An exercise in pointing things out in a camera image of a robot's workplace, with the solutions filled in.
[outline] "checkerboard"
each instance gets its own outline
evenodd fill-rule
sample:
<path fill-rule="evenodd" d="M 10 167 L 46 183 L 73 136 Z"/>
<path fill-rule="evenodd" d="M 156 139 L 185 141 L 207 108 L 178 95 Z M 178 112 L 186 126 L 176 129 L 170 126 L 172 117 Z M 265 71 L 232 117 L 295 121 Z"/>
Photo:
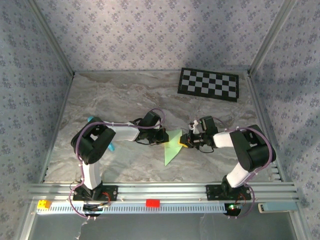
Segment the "checkerboard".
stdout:
<path fill-rule="evenodd" d="M 239 98 L 239 76 L 182 68 L 178 94 L 236 102 Z"/>

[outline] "floral wallpaper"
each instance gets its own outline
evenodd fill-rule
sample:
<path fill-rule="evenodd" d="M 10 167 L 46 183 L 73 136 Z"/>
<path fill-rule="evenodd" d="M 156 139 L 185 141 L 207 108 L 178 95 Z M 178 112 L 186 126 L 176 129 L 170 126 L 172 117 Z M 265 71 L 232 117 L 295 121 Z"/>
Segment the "floral wallpaper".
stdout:
<path fill-rule="evenodd" d="M 0 1 L 0 239 L 13 239 L 25 184 L 39 180 L 69 84 L 23 1 Z"/>
<path fill-rule="evenodd" d="M 298 1 L 253 76 L 265 104 L 283 168 L 302 197 L 320 239 L 320 3 Z"/>
<path fill-rule="evenodd" d="M 248 69 L 283 0 L 36 0 L 74 71 Z"/>

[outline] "red block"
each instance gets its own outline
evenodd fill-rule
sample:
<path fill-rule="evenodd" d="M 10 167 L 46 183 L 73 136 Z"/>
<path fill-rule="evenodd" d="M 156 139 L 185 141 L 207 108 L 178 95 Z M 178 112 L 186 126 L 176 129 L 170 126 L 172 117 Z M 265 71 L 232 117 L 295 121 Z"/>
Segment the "red block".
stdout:
<path fill-rule="evenodd" d="M 158 200 L 158 199 L 147 199 L 145 201 L 145 206 L 147 208 L 160 208 L 160 200 Z"/>

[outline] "marble surface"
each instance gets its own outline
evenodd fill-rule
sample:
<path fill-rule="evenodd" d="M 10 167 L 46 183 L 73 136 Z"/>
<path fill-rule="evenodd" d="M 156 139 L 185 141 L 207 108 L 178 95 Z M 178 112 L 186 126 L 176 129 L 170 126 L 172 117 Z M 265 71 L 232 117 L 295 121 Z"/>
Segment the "marble surface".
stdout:
<path fill-rule="evenodd" d="M 63 119 L 52 151 L 46 182 L 80 179 L 78 161 L 70 145 L 72 137 L 98 116 L 108 122 L 127 122 L 144 117 L 160 107 L 166 114 L 168 131 L 208 115 L 220 118 L 229 128 L 257 124 L 257 116 L 247 82 L 239 75 L 238 102 L 177 94 L 180 71 L 119 71 L 77 73 L 66 103 Z M 219 131 L 224 128 L 216 122 Z M 221 181 L 237 163 L 232 148 L 205 154 L 182 148 L 167 166 L 164 146 L 145 146 L 130 141 L 114 142 L 115 151 L 106 151 L 100 160 L 104 182 L 201 182 Z M 254 180 L 270 181 L 271 171 L 262 171 Z"/>

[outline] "green paper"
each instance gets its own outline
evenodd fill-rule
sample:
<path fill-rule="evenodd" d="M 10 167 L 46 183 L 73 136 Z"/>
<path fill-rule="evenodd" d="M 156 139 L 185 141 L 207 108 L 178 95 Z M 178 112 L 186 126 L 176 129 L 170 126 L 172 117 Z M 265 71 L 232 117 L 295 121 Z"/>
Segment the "green paper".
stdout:
<path fill-rule="evenodd" d="M 164 165 L 167 166 L 172 159 L 180 152 L 183 147 L 180 142 L 180 137 L 182 136 L 182 130 L 167 131 L 169 135 L 169 142 L 164 144 Z"/>

